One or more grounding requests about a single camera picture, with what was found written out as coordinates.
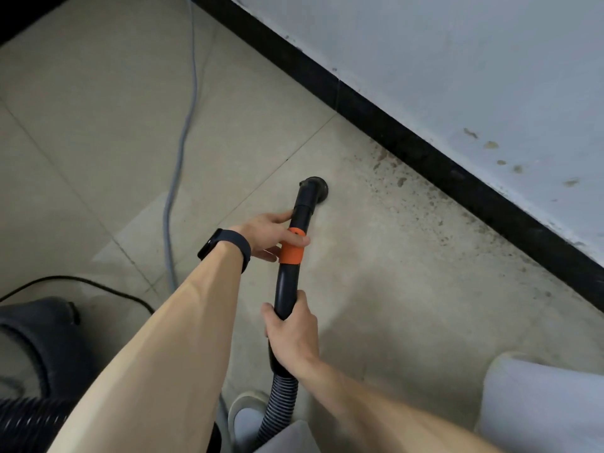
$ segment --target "baseboard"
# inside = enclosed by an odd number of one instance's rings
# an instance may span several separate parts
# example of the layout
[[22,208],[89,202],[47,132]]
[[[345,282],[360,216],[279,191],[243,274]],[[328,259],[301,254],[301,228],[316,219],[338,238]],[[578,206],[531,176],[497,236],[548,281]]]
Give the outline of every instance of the baseboard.
[[7,0],[0,2],[0,46],[67,0]]
[[604,312],[604,268],[231,0],[193,0],[298,83]]

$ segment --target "gray cable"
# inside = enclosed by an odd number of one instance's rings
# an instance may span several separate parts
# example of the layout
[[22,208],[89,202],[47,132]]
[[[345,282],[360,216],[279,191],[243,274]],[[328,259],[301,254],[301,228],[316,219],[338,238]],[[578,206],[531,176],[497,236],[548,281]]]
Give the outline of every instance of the gray cable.
[[174,256],[172,254],[172,241],[170,238],[170,214],[172,212],[172,205],[174,205],[174,199],[178,192],[178,186],[181,182],[182,174],[182,161],[185,155],[185,141],[187,140],[187,134],[189,127],[191,126],[191,119],[193,112],[195,111],[195,105],[197,103],[197,65],[195,63],[195,22],[193,19],[193,2],[187,0],[189,14],[191,16],[191,62],[193,68],[193,95],[191,98],[191,107],[187,113],[184,127],[182,128],[181,137],[178,140],[178,152],[176,155],[176,167],[174,168],[174,174],[172,175],[172,182],[170,183],[170,190],[168,197],[165,200],[164,205],[164,216],[163,216],[163,230],[164,230],[164,261],[165,268],[168,272],[168,284],[170,286],[170,292],[174,292],[178,287],[178,281],[176,279],[176,270],[174,267]]

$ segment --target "watch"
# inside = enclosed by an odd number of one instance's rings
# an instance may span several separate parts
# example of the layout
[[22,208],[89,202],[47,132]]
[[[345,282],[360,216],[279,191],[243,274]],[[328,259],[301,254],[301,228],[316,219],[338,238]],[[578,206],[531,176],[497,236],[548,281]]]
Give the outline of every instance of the watch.
[[200,260],[204,260],[218,242],[231,242],[239,248],[241,254],[243,255],[243,268],[241,273],[245,272],[245,267],[248,266],[249,259],[252,257],[252,248],[250,247],[246,238],[235,231],[216,229],[216,232],[214,232],[204,247],[199,250],[197,257],[199,257]]

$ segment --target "black cable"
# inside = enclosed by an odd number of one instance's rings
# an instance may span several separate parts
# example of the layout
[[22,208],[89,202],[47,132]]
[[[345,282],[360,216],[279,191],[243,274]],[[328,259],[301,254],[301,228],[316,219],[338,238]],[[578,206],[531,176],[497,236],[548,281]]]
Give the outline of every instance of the black cable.
[[30,287],[33,284],[43,282],[43,281],[53,281],[53,280],[69,280],[69,281],[83,282],[83,283],[89,284],[90,286],[94,286],[95,288],[99,288],[104,291],[107,291],[118,297],[124,297],[125,299],[132,300],[133,302],[136,302],[137,304],[140,304],[143,307],[145,307],[147,309],[147,312],[149,312],[152,315],[155,313],[155,309],[151,305],[149,305],[147,302],[145,302],[143,299],[140,299],[138,297],[134,297],[133,295],[125,294],[124,292],[120,292],[115,289],[109,288],[108,286],[105,286],[104,284],[100,284],[99,282],[87,280],[86,278],[72,277],[71,275],[51,275],[50,277],[42,277],[42,278],[38,278],[37,280],[30,281],[30,282],[24,284],[23,286],[20,286],[19,288],[0,297],[0,303],[4,302],[9,297],[17,294],[18,292],[22,291],[23,289]]

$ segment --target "watch face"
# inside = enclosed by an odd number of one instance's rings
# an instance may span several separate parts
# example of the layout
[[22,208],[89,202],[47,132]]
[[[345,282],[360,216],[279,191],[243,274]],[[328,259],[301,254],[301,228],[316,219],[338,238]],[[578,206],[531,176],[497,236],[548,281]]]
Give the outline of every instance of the watch face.
[[212,234],[212,236],[210,237],[208,242],[204,245],[204,247],[201,250],[199,250],[199,252],[197,253],[197,257],[199,257],[201,260],[204,260],[204,258],[209,254],[209,252],[212,251],[214,249],[214,247],[216,246],[216,237],[218,237],[218,235],[220,235],[221,232],[222,232],[222,229],[216,229],[216,232],[214,232]]

